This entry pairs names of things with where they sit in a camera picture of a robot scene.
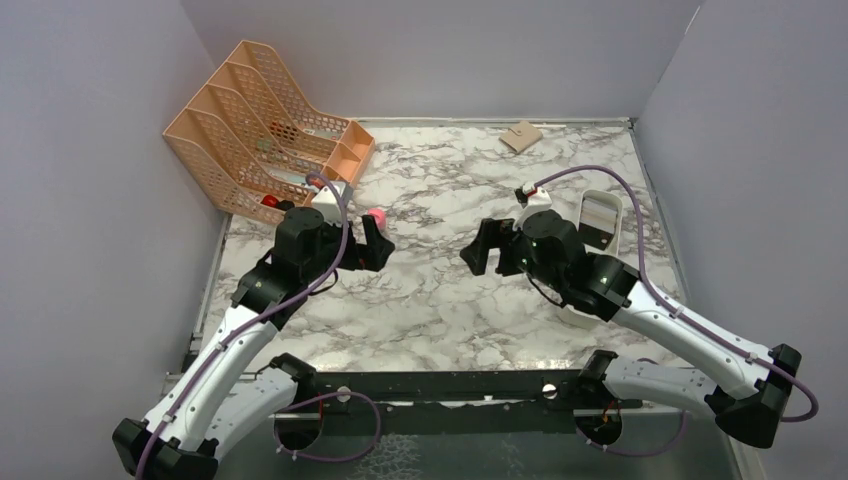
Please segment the black credit card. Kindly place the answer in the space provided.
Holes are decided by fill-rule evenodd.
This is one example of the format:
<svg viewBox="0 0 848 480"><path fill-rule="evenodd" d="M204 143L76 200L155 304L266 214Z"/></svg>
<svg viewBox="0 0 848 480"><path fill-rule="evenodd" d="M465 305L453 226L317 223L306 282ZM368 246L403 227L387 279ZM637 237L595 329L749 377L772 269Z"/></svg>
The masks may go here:
<svg viewBox="0 0 848 480"><path fill-rule="evenodd" d="M615 230L607 231L586 223L578 225L578 233L584 245L601 251L606 251L615 239Z"/></svg>

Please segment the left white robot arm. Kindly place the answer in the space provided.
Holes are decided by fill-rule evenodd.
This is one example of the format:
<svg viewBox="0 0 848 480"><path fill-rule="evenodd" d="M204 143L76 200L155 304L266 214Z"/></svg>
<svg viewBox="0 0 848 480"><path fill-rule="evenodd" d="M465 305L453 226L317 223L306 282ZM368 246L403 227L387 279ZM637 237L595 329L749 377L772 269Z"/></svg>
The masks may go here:
<svg viewBox="0 0 848 480"><path fill-rule="evenodd" d="M306 408L316 370L284 353L246 389L236 384L256 355L328 277L339 270L380 271L395 245L385 218L362 217L366 241L350 224L332 224L295 207L277 225L273 246L239 280L209 343L177 384L143 419L123 419L112 440L136 479L211 479L223 456L270 414Z"/></svg>

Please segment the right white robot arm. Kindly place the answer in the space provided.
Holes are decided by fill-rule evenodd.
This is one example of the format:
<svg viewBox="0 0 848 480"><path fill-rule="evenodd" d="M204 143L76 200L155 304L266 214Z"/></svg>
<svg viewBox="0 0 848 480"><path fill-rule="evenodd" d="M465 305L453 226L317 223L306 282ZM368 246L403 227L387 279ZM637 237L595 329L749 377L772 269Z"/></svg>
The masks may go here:
<svg viewBox="0 0 848 480"><path fill-rule="evenodd" d="M522 274L554 290L562 305L633 330L690 365L645 364L597 350L570 387L585 404L667 405L712 417L739 442L772 447L801 362L797 350L744 340L687 310L627 263L588 252L575 225L553 210L531 215L521 227L510 219L482 220L460 257L479 276L493 249L499 275Z"/></svg>

